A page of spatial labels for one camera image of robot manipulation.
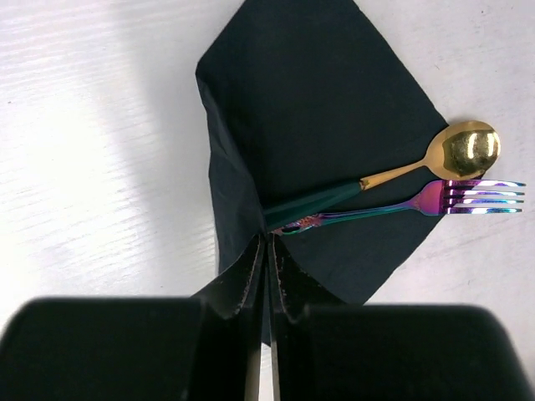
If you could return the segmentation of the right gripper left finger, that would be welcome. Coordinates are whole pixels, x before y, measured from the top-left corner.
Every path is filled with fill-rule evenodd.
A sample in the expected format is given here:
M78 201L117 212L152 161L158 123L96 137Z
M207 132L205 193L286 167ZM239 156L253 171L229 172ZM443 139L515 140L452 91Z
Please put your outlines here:
M41 297L1 340L4 400L255 400L266 242L190 297Z

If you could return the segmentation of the dark navy paper napkin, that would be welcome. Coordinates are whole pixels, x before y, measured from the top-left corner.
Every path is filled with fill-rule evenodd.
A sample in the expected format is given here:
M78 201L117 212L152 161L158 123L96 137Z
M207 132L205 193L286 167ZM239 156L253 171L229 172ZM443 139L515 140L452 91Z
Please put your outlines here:
M246 1L201 57L228 268L270 206L418 160L446 122L352 1Z

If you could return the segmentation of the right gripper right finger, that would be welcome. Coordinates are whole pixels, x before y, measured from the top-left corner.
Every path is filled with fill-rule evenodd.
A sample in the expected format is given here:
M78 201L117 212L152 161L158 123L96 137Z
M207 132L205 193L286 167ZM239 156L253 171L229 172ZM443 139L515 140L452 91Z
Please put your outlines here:
M342 302L267 241L277 400L531 400L509 337L462 305Z

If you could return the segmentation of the iridescent rainbow fork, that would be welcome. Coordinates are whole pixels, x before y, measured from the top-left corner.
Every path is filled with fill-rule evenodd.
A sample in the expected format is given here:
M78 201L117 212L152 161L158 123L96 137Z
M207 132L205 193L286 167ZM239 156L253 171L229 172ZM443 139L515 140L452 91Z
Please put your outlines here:
M524 183L503 180L433 180L409 200L391 206L356 211L320 212L279 226L273 234L286 236L308 229L401 211L424 216L520 213Z

